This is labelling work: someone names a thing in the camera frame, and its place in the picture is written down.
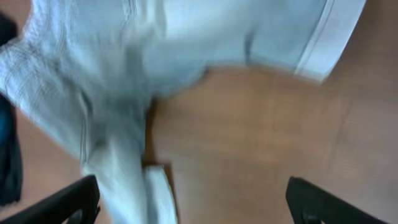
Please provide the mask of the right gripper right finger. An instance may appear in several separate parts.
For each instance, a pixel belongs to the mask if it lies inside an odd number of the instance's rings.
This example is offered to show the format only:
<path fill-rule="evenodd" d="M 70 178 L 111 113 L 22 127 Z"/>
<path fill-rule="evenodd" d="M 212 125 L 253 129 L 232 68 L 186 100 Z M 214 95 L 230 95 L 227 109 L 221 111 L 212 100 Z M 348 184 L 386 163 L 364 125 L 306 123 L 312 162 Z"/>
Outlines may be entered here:
<path fill-rule="evenodd" d="M 285 198 L 295 224 L 386 224 L 300 178 L 289 178 Z"/>

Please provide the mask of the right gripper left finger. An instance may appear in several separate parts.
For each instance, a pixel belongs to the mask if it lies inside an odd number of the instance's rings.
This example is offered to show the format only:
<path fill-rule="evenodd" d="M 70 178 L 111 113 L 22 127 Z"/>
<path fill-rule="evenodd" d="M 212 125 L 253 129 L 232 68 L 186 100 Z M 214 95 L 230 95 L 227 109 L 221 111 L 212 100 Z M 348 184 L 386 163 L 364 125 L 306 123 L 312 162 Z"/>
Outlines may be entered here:
<path fill-rule="evenodd" d="M 76 223 L 94 224 L 100 212 L 96 177 L 86 176 L 1 224 Z"/>

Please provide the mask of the light blue denim shorts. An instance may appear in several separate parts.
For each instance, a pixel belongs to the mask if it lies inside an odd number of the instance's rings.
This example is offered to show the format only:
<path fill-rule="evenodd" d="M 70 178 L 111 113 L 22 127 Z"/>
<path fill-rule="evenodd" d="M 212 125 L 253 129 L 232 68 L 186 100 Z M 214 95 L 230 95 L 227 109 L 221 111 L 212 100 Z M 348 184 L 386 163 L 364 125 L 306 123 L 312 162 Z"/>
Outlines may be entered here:
<path fill-rule="evenodd" d="M 1 47 L 1 93 L 97 178 L 113 223 L 176 223 L 161 168 L 143 169 L 152 99 L 207 68 L 263 64 L 322 81 L 364 0 L 33 1 Z"/>

